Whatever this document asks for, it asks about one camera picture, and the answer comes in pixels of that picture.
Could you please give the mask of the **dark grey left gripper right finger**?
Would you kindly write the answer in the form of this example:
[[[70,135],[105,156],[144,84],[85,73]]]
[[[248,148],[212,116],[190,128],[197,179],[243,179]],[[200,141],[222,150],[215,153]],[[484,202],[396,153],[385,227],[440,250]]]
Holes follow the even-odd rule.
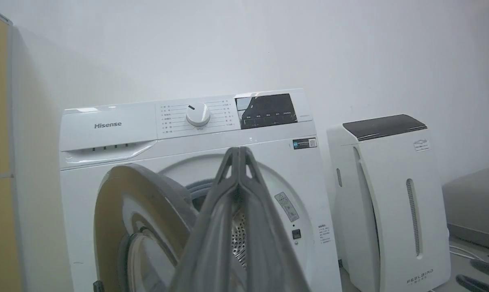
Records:
[[[248,147],[239,148],[239,187],[247,221],[247,291],[309,292],[275,201]]]

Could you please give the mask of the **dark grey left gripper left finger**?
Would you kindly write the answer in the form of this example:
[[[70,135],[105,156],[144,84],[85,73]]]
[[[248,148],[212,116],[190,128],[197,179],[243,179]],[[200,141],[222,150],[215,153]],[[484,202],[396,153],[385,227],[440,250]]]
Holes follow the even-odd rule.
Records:
[[[240,263],[230,247],[239,148],[227,150],[190,234],[171,292],[238,292]]]

